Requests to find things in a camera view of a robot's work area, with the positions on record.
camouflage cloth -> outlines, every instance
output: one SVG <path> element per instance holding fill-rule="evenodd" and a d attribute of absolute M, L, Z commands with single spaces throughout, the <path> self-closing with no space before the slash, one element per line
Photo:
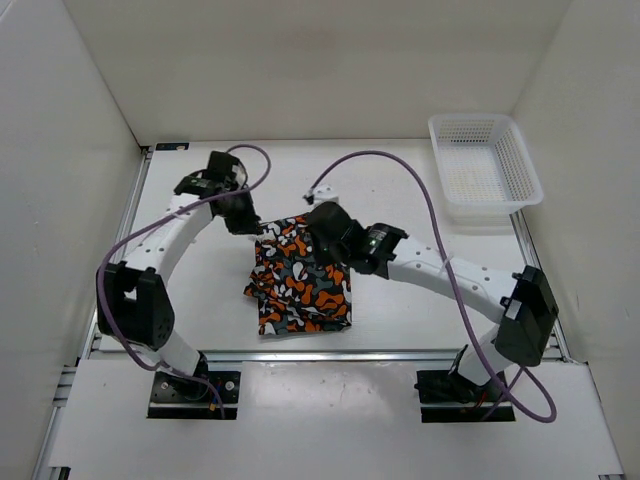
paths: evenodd
<path fill-rule="evenodd" d="M 262 225 L 245 295 L 258 299 L 259 334 L 339 331 L 351 325 L 351 281 L 342 265 L 316 264 L 306 215 Z"/>

garment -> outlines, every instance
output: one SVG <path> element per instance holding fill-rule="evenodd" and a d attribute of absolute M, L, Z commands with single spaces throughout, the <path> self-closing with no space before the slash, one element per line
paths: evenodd
<path fill-rule="evenodd" d="M 262 225 L 245 295 L 258 299 L 259 334 L 339 331 L 351 325 L 351 281 L 342 265 L 318 265 L 306 215 Z"/>

